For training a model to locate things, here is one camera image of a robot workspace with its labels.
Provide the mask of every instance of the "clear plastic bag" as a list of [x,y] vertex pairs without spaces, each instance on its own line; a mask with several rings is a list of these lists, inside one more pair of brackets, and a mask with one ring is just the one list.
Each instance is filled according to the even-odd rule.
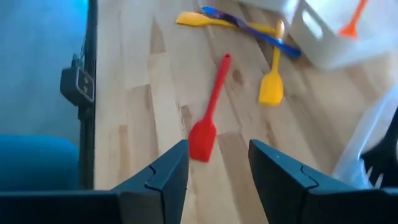
[[398,106],[398,85],[363,114],[353,137],[342,153],[332,176],[357,189],[371,189],[360,155],[372,148],[385,135]]

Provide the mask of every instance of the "white plastic container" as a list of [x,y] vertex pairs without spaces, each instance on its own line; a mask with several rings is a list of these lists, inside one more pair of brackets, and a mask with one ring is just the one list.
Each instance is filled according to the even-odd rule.
[[332,176],[357,189],[371,189],[364,162],[359,156],[375,146],[385,135],[398,106],[398,85],[368,109],[342,153]]
[[369,0],[357,23],[356,40],[339,30],[359,0],[301,0],[290,35],[314,66],[329,70],[358,63],[398,47],[398,1]]
[[261,9],[291,14],[294,12],[299,0],[236,0]]

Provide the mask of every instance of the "spatula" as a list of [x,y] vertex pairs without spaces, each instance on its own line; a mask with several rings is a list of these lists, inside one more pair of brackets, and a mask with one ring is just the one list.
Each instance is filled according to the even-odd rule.
[[218,67],[213,92],[211,93],[205,116],[189,132],[189,155],[192,159],[202,162],[210,160],[217,134],[216,126],[213,123],[213,113],[230,64],[231,56],[226,54]]
[[301,56],[301,51],[298,49],[291,47],[287,44],[285,44],[281,40],[277,40],[267,34],[262,34],[258,32],[257,30],[253,29],[252,27],[249,27],[246,22],[244,22],[242,19],[237,18],[235,16],[232,16],[226,12],[223,12],[218,9],[214,9],[212,7],[205,6],[202,8],[202,11],[211,17],[214,17],[216,19],[222,19],[224,21],[227,21],[231,24],[234,24],[236,27],[239,27],[242,30],[245,30],[246,32],[249,32],[250,34],[253,34],[255,37],[267,41],[269,44],[280,48],[281,51],[283,51],[285,54],[291,56],[292,58],[298,58]]
[[[284,23],[279,21],[276,27],[277,39],[281,39],[284,34]],[[284,96],[284,84],[278,72],[280,59],[280,49],[274,47],[274,56],[272,58],[271,71],[264,75],[261,80],[259,103],[270,106],[277,106],[283,99]]]
[[[226,27],[234,27],[236,26],[230,24],[221,19],[212,19],[203,14],[197,12],[181,12],[175,21],[178,24],[188,25],[188,26],[207,26],[207,25],[219,25]],[[253,29],[256,29],[258,32],[262,32],[263,34],[274,35],[275,29],[273,27],[267,27],[261,24],[248,22],[248,25]]]
[[365,8],[366,4],[369,0],[361,0],[358,4],[358,7],[355,10],[354,16],[351,21],[340,30],[340,35],[343,37],[351,37],[356,39],[358,35],[356,34],[356,24],[359,21],[359,18],[362,15],[363,9]]
[[397,141],[398,108],[386,135],[377,145],[361,155],[369,181],[373,185],[382,179],[381,187],[398,187]]

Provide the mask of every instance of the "wood grain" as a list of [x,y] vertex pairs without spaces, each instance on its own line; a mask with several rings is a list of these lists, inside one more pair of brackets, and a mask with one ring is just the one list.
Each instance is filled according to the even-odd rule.
[[[199,9],[197,0],[98,2],[97,189],[118,185],[187,138],[205,113],[218,63],[232,56],[211,161],[190,163],[182,223],[266,223],[249,140],[330,174],[364,111],[397,80],[396,52],[330,72],[282,54],[284,99],[275,108],[261,106],[260,81],[272,63],[266,43],[230,28],[176,25],[180,12]],[[289,19],[235,1],[206,3],[270,26]]]

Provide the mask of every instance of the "blue fabric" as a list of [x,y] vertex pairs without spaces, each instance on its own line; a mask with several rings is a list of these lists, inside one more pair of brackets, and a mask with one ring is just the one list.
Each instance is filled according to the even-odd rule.
[[78,161],[64,139],[0,135],[0,190],[76,190]]

